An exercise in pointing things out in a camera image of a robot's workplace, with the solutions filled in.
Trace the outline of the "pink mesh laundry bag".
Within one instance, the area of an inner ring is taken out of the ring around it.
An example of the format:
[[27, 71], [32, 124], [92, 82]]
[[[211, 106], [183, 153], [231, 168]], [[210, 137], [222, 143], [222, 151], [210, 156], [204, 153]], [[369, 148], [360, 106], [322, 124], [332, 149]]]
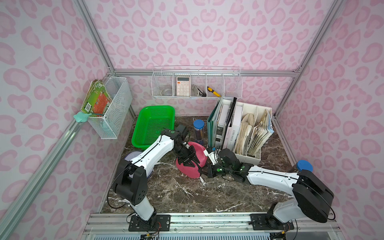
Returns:
[[196, 151], [195, 156], [192, 157], [192, 160], [189, 161], [188, 163], [179, 164], [178, 162], [179, 159], [177, 159], [176, 166], [179, 169], [179, 171], [181, 171], [187, 177], [191, 179], [197, 179], [201, 176], [199, 169], [203, 168], [207, 162], [208, 157], [204, 153], [206, 148], [195, 142], [188, 142], [188, 145], [190, 147], [194, 147]]

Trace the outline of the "purple mesh laundry bag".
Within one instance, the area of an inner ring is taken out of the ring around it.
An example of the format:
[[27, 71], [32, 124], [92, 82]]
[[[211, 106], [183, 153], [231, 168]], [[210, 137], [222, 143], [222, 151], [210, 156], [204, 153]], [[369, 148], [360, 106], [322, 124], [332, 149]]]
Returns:
[[144, 152], [136, 151], [128, 154], [125, 158], [125, 161], [131, 162], [137, 167], [144, 167], [147, 173], [147, 178], [150, 177], [150, 175], [153, 172], [155, 163], [158, 161], [155, 157], [155, 154], [144, 154]]

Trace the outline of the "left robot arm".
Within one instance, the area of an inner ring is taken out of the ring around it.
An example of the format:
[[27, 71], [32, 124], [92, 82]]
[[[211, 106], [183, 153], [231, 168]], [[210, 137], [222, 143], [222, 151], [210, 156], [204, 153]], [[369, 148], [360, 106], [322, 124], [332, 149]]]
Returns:
[[164, 155], [173, 151], [179, 165], [189, 169], [201, 168], [195, 148], [185, 142], [188, 133], [183, 125], [175, 130], [165, 129], [144, 152], [129, 161], [119, 162], [111, 189], [128, 202], [142, 221], [155, 219], [155, 208], [147, 198], [148, 177]]

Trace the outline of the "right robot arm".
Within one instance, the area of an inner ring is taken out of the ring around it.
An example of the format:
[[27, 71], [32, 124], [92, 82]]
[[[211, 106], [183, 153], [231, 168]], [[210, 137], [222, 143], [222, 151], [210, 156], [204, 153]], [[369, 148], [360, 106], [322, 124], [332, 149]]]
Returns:
[[217, 152], [209, 148], [204, 154], [211, 160], [211, 164], [206, 166], [206, 171], [200, 172], [209, 178], [231, 176], [236, 182], [245, 185], [264, 186], [292, 196], [288, 201], [273, 203], [264, 214], [262, 219], [272, 229], [305, 217], [318, 223], [335, 219], [329, 216], [333, 212], [334, 193], [311, 171], [285, 173], [263, 169], [240, 162], [228, 149]]

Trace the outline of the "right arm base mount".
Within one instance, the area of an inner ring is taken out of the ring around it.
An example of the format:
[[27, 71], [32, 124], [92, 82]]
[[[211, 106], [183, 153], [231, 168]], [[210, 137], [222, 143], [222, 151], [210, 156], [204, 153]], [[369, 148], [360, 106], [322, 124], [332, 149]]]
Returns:
[[275, 218], [271, 213], [250, 214], [251, 225], [254, 231], [290, 231], [294, 230], [295, 226], [292, 222], [282, 223]]

